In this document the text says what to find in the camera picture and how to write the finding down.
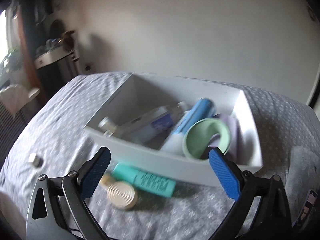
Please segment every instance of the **blue and white tube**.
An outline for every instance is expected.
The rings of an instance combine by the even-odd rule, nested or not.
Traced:
[[[215,113],[216,108],[211,100],[207,98],[198,100],[198,102],[172,130],[170,135],[164,141],[164,144],[162,145],[160,151],[184,156],[182,150],[182,141],[185,133],[196,122],[208,117],[212,117]]]

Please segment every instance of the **window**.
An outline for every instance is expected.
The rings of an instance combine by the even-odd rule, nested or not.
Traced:
[[[0,15],[0,62],[8,54],[7,36],[5,31],[5,11]]]

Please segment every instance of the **gray bedsheet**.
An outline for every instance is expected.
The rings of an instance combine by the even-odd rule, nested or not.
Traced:
[[[64,86],[31,120],[12,147],[0,172],[0,190],[26,218],[37,177],[65,176],[93,157],[98,147],[82,129],[129,73],[78,76]],[[262,89],[223,83],[244,90],[263,153],[258,176],[279,174],[286,181],[289,152],[303,146],[320,156],[320,123],[312,109]],[[31,153],[44,159],[41,168],[28,164]],[[118,239],[207,239],[222,222],[233,201],[222,188],[177,183],[172,198],[139,192],[133,210],[121,211],[98,186],[88,205],[101,227]],[[244,224],[248,228],[254,203]],[[1,209],[5,206],[0,197]]]

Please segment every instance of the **turquoise bottle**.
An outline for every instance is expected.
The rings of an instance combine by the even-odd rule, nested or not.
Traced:
[[[139,189],[164,197],[171,197],[176,186],[172,179],[140,171],[123,163],[118,163],[111,175],[117,180],[127,181]]]

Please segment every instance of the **green ring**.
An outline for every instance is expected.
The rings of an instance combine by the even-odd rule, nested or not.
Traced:
[[[185,157],[199,159],[212,136],[217,133],[220,134],[218,148],[226,154],[231,143],[229,127],[218,118],[206,118],[196,122],[184,135],[182,150]]]

